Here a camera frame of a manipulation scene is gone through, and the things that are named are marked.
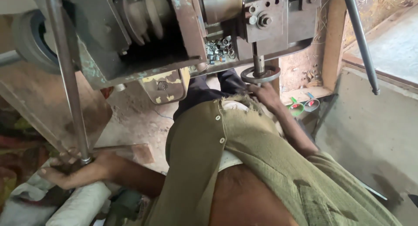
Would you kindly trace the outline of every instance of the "metal ring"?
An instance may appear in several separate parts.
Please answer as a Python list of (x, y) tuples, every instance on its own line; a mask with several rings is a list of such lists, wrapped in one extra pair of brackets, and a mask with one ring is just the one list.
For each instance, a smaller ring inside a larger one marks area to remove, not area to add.
[(275, 66), (265, 66), (265, 73), (259, 77), (255, 78), (254, 73), (254, 67), (247, 68), (241, 73), (241, 79), (243, 79), (246, 83), (251, 84), (259, 84), (264, 82), (272, 81), (280, 76), (280, 68)]

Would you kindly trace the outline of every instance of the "wall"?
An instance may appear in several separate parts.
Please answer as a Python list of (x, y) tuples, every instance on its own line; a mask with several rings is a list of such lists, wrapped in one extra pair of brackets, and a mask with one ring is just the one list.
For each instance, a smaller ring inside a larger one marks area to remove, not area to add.
[(396, 212), (409, 200), (407, 193), (418, 195), (418, 96), (383, 81), (379, 85), (376, 96), (365, 73), (343, 68), (339, 97), (316, 142), (389, 198), (386, 206)]

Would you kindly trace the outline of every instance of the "metal tube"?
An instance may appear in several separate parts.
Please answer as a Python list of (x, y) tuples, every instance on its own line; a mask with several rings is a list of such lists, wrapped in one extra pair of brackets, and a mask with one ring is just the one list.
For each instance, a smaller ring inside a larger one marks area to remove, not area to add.
[(264, 55), (253, 55), (254, 60), (254, 77), (260, 76), (265, 72), (264, 68)]
[(83, 113), (81, 111), (75, 69), (70, 54), (68, 39), (66, 37), (62, 0), (46, 0), (46, 6), (51, 21), (52, 31), (54, 33), (59, 66), (70, 107), (70, 114), (73, 120), (77, 148), (81, 153), (81, 162), (87, 164), (91, 161), (91, 158)]
[(376, 76), (376, 71), (374, 70), (372, 57), (370, 56), (369, 47), (367, 46), (366, 42), (366, 37), (364, 36), (363, 26), (357, 9), (356, 0), (345, 0), (345, 4), (347, 6), (348, 14), (350, 15), (351, 23), (353, 24), (354, 34), (357, 38), (357, 43), (363, 58), (364, 68), (366, 69), (367, 77), (369, 79), (370, 85), (372, 86), (372, 91), (375, 95), (379, 95), (380, 89), (378, 78)]
[(0, 67), (21, 61), (22, 57), (15, 50), (4, 52), (0, 54)]

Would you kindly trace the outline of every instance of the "dark trousers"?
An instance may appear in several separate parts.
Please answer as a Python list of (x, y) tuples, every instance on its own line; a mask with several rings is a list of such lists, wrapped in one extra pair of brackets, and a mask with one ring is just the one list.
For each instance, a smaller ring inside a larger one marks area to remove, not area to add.
[(179, 108), (175, 111), (173, 120), (176, 120), (189, 108), (200, 103), (235, 94), (244, 94), (247, 90), (247, 85), (241, 80), (235, 69), (218, 73), (218, 80), (221, 84), (221, 91), (209, 88), (206, 84), (206, 75), (190, 79), (187, 96), (179, 102)]

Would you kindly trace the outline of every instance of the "man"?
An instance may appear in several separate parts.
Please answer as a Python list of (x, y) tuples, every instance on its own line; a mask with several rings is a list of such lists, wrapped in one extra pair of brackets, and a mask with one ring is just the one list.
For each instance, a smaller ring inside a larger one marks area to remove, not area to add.
[(218, 79), (221, 91), (205, 77), (191, 79), (167, 137), (167, 176), (109, 152), (69, 176), (53, 168), (40, 175), (65, 189), (109, 180), (137, 190), (152, 199), (142, 225), (400, 225), (317, 149), (269, 83), (248, 90), (276, 116), (287, 141), (243, 94), (233, 69)]

